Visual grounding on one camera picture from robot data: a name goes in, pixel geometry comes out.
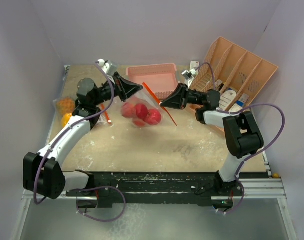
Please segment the clear zip bag red apples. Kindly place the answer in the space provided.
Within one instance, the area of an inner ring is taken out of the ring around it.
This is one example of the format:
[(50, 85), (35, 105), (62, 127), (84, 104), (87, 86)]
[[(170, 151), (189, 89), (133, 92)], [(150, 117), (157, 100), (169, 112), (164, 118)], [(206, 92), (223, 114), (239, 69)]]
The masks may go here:
[(177, 125), (146, 83), (142, 83), (142, 89), (120, 106), (120, 115), (137, 128)]

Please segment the pink plastic basket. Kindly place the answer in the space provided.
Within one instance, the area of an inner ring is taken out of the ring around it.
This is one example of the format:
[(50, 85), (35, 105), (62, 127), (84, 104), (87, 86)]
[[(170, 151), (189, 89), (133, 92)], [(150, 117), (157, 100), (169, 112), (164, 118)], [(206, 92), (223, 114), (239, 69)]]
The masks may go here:
[(167, 98), (177, 87), (177, 68), (174, 63), (131, 66), (126, 68), (128, 80), (145, 83), (159, 100)]

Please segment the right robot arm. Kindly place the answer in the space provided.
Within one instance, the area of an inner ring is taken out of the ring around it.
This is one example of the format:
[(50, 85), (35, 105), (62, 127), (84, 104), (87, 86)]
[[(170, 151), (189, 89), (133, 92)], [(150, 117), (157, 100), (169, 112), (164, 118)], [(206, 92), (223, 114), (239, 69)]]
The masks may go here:
[(195, 110), (196, 120), (203, 125), (224, 129), (228, 155), (223, 166), (215, 174), (213, 188), (220, 196), (227, 195), (236, 185), (243, 164), (263, 148), (263, 137), (251, 112), (219, 112), (220, 93), (216, 90), (201, 92), (191, 90), (180, 83), (160, 106), (182, 110), (188, 104), (200, 105)]

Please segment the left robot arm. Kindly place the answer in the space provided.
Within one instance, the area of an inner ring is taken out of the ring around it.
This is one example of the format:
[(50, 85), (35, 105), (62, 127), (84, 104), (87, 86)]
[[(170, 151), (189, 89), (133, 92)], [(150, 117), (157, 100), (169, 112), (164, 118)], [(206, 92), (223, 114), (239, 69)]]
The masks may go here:
[(79, 81), (76, 107), (67, 124), (45, 147), (23, 158), (23, 188), (33, 193), (35, 204), (40, 204), (38, 195), (54, 200), (64, 191), (77, 190), (83, 196), (94, 192), (91, 174), (81, 170), (63, 172), (61, 166), (76, 143), (96, 125), (103, 113), (98, 105), (112, 103), (114, 97), (125, 102), (142, 88), (117, 72), (100, 87), (90, 78)]

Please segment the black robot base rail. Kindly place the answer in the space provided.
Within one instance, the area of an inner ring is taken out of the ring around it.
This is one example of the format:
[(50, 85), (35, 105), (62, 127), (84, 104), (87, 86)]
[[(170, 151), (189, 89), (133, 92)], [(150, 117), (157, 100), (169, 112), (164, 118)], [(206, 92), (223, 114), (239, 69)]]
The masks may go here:
[(112, 204), (216, 204), (231, 207), (231, 197), (243, 188), (236, 181), (224, 183), (216, 172), (91, 172), (85, 191), (70, 190), (69, 197), (97, 200), (100, 208)]

